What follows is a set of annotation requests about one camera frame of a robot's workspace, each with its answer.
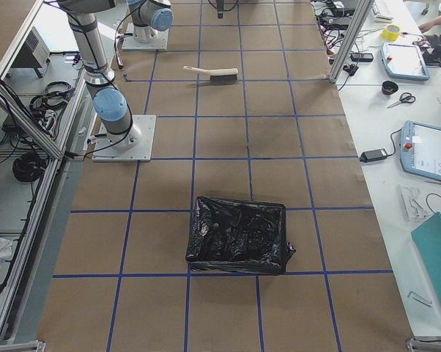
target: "scissors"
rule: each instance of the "scissors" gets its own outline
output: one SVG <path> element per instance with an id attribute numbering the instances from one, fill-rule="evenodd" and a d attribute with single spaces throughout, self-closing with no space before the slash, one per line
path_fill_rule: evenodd
<path id="1" fill-rule="evenodd" d="M 411 93 L 405 92 L 399 96 L 399 100 L 396 103 L 393 103 L 390 106 L 387 106 L 387 109 L 393 108 L 394 106 L 397 106 L 402 103 L 412 104 L 415 101 L 416 101 L 416 97 L 414 95 L 412 95 Z"/>

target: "brush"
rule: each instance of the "brush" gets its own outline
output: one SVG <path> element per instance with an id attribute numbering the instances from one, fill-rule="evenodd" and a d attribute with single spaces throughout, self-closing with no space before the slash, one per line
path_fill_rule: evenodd
<path id="1" fill-rule="evenodd" d="M 205 70 L 198 67 L 183 66 L 183 70 L 202 75 L 208 75 L 211 83 L 228 84 L 237 81 L 238 69 L 236 68 L 219 68 L 217 70 Z"/>

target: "metal mounting plate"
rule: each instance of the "metal mounting plate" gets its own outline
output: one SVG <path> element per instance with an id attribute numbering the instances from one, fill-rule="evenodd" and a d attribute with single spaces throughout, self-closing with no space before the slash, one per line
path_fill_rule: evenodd
<path id="1" fill-rule="evenodd" d="M 133 33 L 134 25 L 129 23 L 127 25 L 127 33 Z M 155 38 L 150 43 L 136 42 L 132 36 L 125 37 L 123 40 L 123 51 L 150 51 L 150 50 L 167 50 L 168 31 L 158 32 Z"/>

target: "wooden brush handle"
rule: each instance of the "wooden brush handle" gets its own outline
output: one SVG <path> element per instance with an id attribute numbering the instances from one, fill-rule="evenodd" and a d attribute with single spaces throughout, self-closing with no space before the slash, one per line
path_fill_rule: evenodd
<path id="1" fill-rule="evenodd" d="M 236 68 L 219 68 L 217 70 L 205 70 L 198 67 L 183 66 L 183 70 L 209 76 L 226 76 L 238 74 L 238 69 Z"/>

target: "black trash bag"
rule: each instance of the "black trash bag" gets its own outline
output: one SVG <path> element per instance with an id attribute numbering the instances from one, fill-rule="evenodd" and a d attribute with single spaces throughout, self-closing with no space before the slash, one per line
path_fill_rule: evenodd
<path id="1" fill-rule="evenodd" d="M 186 261 L 193 270 L 280 275 L 295 253 L 282 204 L 198 197 Z"/>

